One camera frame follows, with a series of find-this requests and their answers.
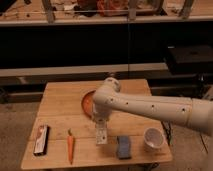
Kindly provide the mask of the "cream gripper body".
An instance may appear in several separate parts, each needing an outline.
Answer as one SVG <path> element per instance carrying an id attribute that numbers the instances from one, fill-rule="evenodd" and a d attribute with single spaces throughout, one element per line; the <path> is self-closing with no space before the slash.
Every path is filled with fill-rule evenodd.
<path id="1" fill-rule="evenodd" d="M 95 105 L 93 107 L 93 120 L 96 123 L 106 122 L 109 120 L 111 110 L 104 106 Z"/>

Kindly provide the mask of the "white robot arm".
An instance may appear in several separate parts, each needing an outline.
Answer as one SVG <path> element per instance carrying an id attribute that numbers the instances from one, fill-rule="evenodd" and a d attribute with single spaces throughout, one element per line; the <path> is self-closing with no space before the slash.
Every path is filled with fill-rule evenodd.
<path id="1" fill-rule="evenodd" d="M 109 77 L 95 91 L 97 106 L 170 122 L 213 136 L 213 101 L 120 92 L 121 85 Z"/>

